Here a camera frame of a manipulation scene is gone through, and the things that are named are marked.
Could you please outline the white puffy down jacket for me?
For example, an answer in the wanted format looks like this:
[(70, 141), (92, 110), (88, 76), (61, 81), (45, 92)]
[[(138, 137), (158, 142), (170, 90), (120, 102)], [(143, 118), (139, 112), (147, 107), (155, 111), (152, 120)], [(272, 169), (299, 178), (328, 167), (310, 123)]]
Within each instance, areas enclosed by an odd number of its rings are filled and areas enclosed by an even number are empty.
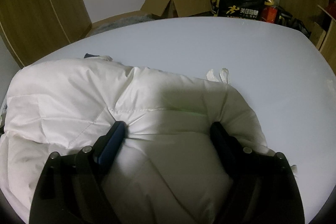
[(76, 154), (117, 121), (126, 134), (103, 189), (120, 223), (215, 223), (231, 180), (210, 140), (214, 122), (244, 147), (276, 153), (231, 85), (103, 57), (25, 67), (6, 102), (1, 192), (24, 223), (49, 155)]

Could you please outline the white bed sheet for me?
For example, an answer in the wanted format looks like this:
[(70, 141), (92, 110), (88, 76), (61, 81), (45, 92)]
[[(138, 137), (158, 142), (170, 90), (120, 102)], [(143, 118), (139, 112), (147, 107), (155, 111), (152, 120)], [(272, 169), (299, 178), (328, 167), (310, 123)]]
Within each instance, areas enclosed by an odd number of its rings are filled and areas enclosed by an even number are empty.
[(31, 65), (90, 57), (231, 85), (255, 112), (268, 148), (285, 155), (304, 223), (335, 222), (326, 218), (335, 202), (335, 74), (302, 33), (253, 20), (156, 20), (80, 40)]

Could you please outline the wooden side shelf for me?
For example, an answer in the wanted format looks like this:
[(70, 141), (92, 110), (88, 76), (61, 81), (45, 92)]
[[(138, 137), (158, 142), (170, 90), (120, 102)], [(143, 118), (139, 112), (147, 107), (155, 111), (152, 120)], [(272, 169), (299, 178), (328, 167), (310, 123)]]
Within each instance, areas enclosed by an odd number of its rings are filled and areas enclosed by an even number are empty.
[(335, 3), (327, 10), (321, 5), (317, 7), (318, 15), (309, 39), (335, 73)]

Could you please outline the grey fluffy rug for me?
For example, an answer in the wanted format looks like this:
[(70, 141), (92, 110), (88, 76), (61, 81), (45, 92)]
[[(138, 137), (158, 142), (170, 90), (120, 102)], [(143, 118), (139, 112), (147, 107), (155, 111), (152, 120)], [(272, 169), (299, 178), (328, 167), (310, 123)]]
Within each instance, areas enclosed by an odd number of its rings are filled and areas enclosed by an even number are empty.
[(126, 27), (138, 23), (150, 22), (154, 19), (150, 15), (140, 15), (140, 16), (130, 16), (127, 18), (122, 18), (110, 23), (104, 23), (94, 31), (97, 33), (106, 32), (109, 30), (114, 30), (121, 27)]

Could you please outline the red bag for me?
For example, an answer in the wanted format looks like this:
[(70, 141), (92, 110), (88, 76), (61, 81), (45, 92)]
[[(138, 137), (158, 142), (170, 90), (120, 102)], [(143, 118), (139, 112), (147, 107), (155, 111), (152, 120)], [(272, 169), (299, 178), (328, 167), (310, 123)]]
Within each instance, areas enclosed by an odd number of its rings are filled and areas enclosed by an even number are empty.
[(276, 20), (278, 9), (273, 6), (266, 6), (261, 14), (261, 20), (267, 23), (274, 23)]

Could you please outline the brown wooden wardrobe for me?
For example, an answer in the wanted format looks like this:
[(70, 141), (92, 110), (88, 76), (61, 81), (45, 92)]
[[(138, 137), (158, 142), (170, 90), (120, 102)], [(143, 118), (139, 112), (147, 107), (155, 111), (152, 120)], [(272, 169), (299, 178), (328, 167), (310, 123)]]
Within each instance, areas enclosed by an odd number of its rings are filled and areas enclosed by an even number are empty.
[(85, 38), (83, 0), (1, 0), (1, 38), (22, 68)]

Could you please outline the open brown cardboard box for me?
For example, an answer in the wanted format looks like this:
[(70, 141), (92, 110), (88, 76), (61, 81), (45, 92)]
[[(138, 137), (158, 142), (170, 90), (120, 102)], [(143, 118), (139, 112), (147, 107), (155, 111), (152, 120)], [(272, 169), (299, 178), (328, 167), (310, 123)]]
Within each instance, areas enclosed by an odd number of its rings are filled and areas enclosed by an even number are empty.
[(211, 12), (210, 0), (145, 0), (142, 12), (156, 19), (198, 16)]

